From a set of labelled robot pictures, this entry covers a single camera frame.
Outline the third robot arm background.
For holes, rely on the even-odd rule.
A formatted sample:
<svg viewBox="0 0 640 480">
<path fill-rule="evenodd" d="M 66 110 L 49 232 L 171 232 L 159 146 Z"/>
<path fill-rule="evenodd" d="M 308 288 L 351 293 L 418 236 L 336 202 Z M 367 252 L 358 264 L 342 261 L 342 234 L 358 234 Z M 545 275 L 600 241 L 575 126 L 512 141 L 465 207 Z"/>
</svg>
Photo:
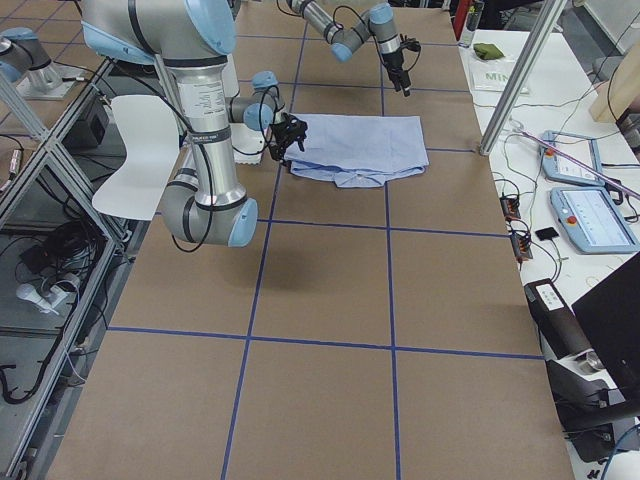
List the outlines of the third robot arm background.
<svg viewBox="0 0 640 480">
<path fill-rule="evenodd" d="M 27 27 L 1 32 L 1 73 L 12 83 L 27 71 L 38 71 L 51 64 L 51 58 L 36 33 Z"/>
</svg>

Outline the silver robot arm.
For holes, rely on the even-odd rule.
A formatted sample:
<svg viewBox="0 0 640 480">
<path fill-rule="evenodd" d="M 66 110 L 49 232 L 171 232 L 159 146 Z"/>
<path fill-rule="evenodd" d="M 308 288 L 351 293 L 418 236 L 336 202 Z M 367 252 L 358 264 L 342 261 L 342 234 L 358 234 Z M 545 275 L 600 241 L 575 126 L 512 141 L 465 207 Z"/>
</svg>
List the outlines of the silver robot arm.
<svg viewBox="0 0 640 480">
<path fill-rule="evenodd" d="M 236 46 L 233 10 L 226 1 L 87 1 L 82 27 L 86 44 L 112 59 L 151 65 L 160 58 L 175 78 L 174 106 L 185 123 L 191 166 L 179 170 L 160 201 L 175 241 L 196 246 L 244 247 L 252 240 L 258 205 L 236 174 L 229 117 L 270 129 L 271 155 L 281 161 L 301 145 L 307 125 L 289 114 L 275 77 L 256 76 L 255 93 L 229 104 L 223 69 Z"/>
<path fill-rule="evenodd" d="M 329 14 L 317 1 L 287 1 L 287 5 L 321 34 L 339 62 L 350 60 L 360 47 L 372 39 L 378 59 L 394 90 L 405 97 L 410 95 L 412 66 L 405 67 L 404 52 L 415 52 L 419 58 L 421 46 L 417 39 L 399 32 L 388 2 L 374 5 L 362 13 L 354 11 L 356 21 L 351 27 L 344 26 L 336 18 L 341 5 L 333 14 Z"/>
</svg>

